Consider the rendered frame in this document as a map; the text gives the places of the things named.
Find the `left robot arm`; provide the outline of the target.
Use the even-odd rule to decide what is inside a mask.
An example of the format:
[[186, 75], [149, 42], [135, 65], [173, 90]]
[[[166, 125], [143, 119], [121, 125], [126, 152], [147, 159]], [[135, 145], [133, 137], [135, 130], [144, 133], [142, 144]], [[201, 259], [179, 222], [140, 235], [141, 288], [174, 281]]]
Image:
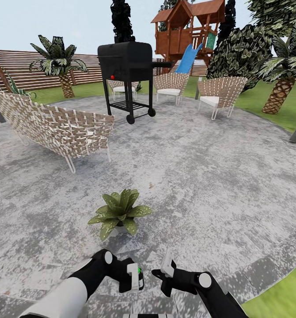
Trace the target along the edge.
[[78, 265], [63, 283], [18, 318], [78, 318], [87, 299], [105, 277], [119, 282], [118, 292], [139, 291], [139, 268], [131, 258], [122, 261], [102, 249]]

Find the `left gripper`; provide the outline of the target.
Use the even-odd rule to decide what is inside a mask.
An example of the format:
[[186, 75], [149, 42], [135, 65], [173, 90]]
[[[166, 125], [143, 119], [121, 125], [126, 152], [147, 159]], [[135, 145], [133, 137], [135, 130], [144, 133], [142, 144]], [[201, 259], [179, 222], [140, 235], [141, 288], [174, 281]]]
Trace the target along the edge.
[[129, 291], [132, 289], [132, 276], [129, 276], [126, 272], [127, 270], [127, 264], [130, 264], [132, 262], [131, 258], [124, 259], [120, 261], [120, 271], [116, 277], [113, 278], [113, 280], [117, 280], [119, 282], [118, 292], [124, 293], [126, 291]]

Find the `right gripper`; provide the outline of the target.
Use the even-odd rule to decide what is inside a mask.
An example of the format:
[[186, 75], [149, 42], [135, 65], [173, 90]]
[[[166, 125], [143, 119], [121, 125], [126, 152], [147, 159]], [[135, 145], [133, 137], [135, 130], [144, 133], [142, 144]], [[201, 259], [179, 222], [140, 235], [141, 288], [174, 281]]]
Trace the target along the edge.
[[161, 279], [161, 291], [166, 297], [171, 296], [171, 290], [173, 288], [183, 291], [182, 275], [184, 270], [178, 269], [176, 263], [172, 260], [171, 266], [174, 268], [173, 277], [166, 277], [165, 273], [160, 273], [160, 269], [154, 269], [151, 273], [157, 278]]

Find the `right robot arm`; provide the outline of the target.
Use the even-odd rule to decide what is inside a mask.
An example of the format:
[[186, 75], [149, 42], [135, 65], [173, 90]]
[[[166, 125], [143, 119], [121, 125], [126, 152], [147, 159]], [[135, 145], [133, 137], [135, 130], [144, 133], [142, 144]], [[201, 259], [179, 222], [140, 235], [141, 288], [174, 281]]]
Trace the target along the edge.
[[161, 268], [151, 271], [163, 281], [161, 291], [166, 297], [171, 296], [173, 288], [193, 295], [199, 294], [212, 318], [249, 318], [230, 292], [223, 293], [210, 272], [189, 272], [178, 269], [172, 258], [172, 249], [166, 249]]

